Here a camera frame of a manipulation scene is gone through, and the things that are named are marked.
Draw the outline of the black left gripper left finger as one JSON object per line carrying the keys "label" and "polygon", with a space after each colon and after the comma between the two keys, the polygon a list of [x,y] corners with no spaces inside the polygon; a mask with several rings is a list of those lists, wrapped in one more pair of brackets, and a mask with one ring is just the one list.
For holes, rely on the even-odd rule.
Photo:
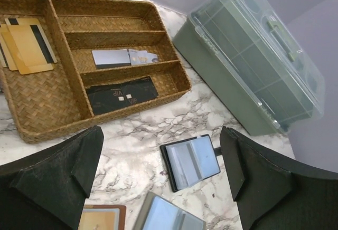
{"label": "black left gripper left finger", "polygon": [[1,229],[77,229],[103,141],[93,126],[1,165]]}

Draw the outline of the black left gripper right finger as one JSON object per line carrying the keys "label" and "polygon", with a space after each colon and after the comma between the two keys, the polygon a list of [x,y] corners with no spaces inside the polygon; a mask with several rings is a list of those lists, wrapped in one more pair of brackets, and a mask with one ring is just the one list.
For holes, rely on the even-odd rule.
{"label": "black left gripper right finger", "polygon": [[337,173],[223,127],[220,149],[243,229],[337,229]]}

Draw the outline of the black card holder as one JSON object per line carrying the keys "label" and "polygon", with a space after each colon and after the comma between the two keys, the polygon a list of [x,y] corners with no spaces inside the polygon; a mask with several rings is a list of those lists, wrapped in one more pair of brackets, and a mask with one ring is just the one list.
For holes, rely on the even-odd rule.
{"label": "black card holder", "polygon": [[217,156],[208,134],[161,145],[172,192],[194,186],[220,173]]}

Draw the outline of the silver VIP card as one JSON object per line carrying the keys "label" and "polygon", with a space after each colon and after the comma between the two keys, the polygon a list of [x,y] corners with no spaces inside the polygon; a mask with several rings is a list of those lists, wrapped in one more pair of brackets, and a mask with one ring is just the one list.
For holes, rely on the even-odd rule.
{"label": "silver VIP card", "polygon": [[149,53],[145,50],[128,50],[131,65],[144,65],[157,63],[159,61],[157,54]]}

